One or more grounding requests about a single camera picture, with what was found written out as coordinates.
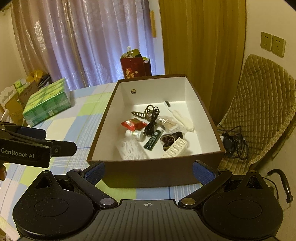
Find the person left hand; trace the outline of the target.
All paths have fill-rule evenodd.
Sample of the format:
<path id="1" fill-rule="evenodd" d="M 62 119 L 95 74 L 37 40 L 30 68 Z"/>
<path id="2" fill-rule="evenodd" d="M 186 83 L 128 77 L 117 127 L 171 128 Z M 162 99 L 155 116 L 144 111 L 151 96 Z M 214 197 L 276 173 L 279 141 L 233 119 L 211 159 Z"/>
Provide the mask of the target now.
<path id="1" fill-rule="evenodd" d="M 0 180 L 4 181 L 6 179 L 6 176 L 7 176 L 6 167 L 2 164 L 0 166 Z"/>

